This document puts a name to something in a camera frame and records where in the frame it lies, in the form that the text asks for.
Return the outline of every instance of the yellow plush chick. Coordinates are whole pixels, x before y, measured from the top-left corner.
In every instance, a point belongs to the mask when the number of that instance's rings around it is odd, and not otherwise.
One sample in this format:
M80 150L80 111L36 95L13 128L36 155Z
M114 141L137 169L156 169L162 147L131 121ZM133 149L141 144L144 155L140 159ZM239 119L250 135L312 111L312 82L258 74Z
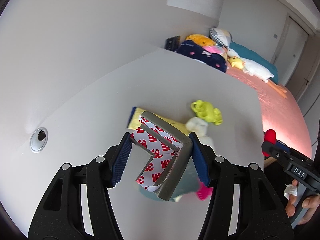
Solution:
M214 108L209 102L197 100L191 104L191 109L196 113L196 116L206 122L213 122L215 125L222 124L221 111Z
M238 57L231 57L230 59L228 59L231 66L236 67L238 69L243 69L244 68L244 62L242 61L242 59L238 58Z
M216 43L213 40L201 34L189 35L186 37L186 40L192 40L195 44L201 47L216 45Z

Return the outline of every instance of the brown door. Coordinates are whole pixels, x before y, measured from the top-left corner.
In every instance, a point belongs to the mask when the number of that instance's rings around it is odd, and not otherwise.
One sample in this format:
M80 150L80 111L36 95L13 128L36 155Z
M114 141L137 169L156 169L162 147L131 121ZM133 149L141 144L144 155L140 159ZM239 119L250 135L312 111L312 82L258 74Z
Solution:
M286 87L298 100L313 78L320 60L320 38L309 36L300 61Z

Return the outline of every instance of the pink bedding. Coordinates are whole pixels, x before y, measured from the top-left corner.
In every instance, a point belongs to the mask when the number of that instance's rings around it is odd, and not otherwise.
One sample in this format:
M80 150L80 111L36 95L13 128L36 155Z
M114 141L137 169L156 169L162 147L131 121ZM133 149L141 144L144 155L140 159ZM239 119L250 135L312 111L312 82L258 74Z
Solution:
M311 157L308 128L296 100L287 89L287 98L283 98L268 84L255 76L243 73L240 69L231 67L227 74L257 91L264 131L275 130L278 140Z

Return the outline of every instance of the teal cloth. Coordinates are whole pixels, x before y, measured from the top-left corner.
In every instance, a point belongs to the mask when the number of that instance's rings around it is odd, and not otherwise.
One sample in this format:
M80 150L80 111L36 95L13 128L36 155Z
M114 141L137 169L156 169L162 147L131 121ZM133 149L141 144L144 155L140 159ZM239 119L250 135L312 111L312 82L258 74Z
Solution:
M277 85L279 84L278 70L275 65L272 65L269 61L261 57L258 53L250 49L247 49L245 46L242 46L235 42L230 43L230 49L234 49L240 57L251 59L267 68L274 75L274 77L270 79Z

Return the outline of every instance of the finger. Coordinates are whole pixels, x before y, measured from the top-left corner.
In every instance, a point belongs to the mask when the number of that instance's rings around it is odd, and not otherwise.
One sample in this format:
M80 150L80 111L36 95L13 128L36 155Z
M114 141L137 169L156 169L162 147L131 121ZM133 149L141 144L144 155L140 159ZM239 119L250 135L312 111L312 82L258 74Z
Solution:
M310 196L307 197L303 203L302 207L303 208L317 208L320 204L320 196L315 195L315 196Z
M297 186L297 185L298 185L298 181L297 181L296 179L294 179L294 180L292 181L292 185Z
M294 204L297 201L297 196L289 194L289 201L291 204Z
M306 214L303 216L303 218L299 221L298 225L302 225L307 223L313 216L313 214L316 212L317 207L315 208L309 208Z
M296 208L294 205L292 205L290 203L290 201L288 201L287 206L285 207L285 211L286 211L288 217L292 217L296 211Z

